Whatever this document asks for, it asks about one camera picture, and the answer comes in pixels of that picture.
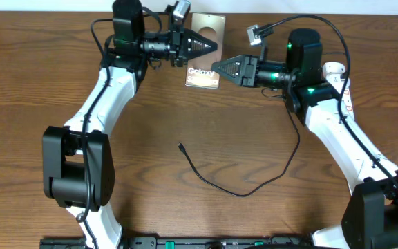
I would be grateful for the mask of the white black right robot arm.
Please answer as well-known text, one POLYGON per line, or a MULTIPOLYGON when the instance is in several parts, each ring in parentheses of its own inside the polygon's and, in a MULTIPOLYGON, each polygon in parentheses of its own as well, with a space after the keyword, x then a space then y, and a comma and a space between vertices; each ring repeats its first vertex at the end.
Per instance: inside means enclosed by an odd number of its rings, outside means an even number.
POLYGON ((354 120, 346 95, 345 66, 321 61, 317 31, 293 30, 284 62, 239 55, 212 69, 244 87, 280 89, 287 108, 325 145, 351 194, 341 223, 313 232, 326 248, 398 248, 398 166, 388 160, 354 120))

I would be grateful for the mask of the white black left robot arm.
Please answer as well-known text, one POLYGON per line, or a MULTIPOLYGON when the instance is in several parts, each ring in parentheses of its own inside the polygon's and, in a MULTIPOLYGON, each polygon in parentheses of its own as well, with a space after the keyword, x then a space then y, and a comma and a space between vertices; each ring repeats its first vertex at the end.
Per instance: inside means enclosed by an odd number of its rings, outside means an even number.
POLYGON ((113 33, 97 43, 101 53, 96 85, 79 111, 42 137, 44 194, 71 213, 81 239, 42 239, 41 248, 119 248, 123 229, 110 199, 115 168, 110 136, 126 104, 135 96, 148 67, 162 60, 173 67, 217 50, 217 43, 185 27, 191 4, 166 7, 167 30, 147 31, 146 17, 160 13, 140 1, 115 1, 113 33))

